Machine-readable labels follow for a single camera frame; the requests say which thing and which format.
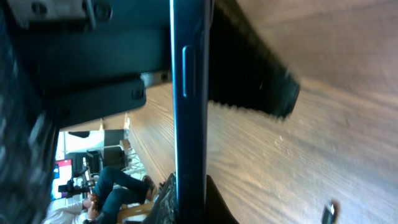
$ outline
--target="wooden surface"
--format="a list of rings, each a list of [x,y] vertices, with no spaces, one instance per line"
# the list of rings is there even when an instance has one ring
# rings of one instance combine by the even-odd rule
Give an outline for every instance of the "wooden surface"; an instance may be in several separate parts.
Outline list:
[[[209,106],[208,173],[240,223],[397,223],[398,2],[239,1],[302,86],[284,123]],[[174,171],[172,87],[147,91],[130,137],[159,182]]]

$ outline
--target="blue jeans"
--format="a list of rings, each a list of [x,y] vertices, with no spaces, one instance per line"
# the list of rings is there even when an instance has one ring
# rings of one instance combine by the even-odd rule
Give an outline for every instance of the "blue jeans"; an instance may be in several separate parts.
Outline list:
[[[113,184],[128,189],[113,189]],[[116,223],[122,204],[144,203],[149,186],[134,179],[119,169],[105,167],[95,185],[98,195],[98,210],[106,214],[107,223]]]

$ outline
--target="computer screen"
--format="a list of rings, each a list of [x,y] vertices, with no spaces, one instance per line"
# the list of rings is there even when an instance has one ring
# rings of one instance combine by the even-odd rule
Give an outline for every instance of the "computer screen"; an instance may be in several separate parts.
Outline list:
[[[66,195],[58,192],[59,185],[67,184],[68,180],[72,178],[72,160],[64,159],[55,161],[54,179],[52,181],[52,200],[60,199]]]

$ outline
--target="white shirt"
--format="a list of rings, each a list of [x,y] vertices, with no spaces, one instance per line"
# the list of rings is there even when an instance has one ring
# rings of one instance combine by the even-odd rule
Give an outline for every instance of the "white shirt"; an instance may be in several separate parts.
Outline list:
[[[83,201],[48,211],[42,224],[83,224],[88,215],[83,211]]]

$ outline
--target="person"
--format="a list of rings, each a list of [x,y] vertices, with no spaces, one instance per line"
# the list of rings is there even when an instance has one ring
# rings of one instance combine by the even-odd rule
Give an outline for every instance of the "person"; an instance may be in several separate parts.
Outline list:
[[[116,223],[122,204],[153,201],[157,187],[149,176],[134,179],[119,169],[105,167],[95,185],[95,194],[81,202],[49,211],[42,224]]]

